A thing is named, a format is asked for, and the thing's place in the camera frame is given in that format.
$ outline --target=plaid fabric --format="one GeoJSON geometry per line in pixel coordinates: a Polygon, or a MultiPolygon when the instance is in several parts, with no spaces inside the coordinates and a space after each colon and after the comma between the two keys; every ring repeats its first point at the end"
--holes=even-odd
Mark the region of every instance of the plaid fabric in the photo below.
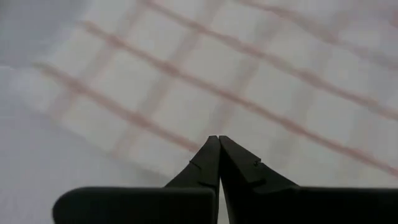
{"type": "Polygon", "coordinates": [[[397,187],[391,4],[97,0],[13,88],[164,175],[225,134],[298,184],[397,187]]]}

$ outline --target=grid pattern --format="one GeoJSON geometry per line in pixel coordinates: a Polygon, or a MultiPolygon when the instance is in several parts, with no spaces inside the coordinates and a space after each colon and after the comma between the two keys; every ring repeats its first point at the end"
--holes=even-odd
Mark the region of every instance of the grid pattern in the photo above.
{"type": "Polygon", "coordinates": [[[366,4],[314,2],[138,0],[114,22],[85,17],[34,64],[59,86],[39,109],[165,175],[227,134],[300,184],[396,185],[398,59],[354,44],[366,4]]]}

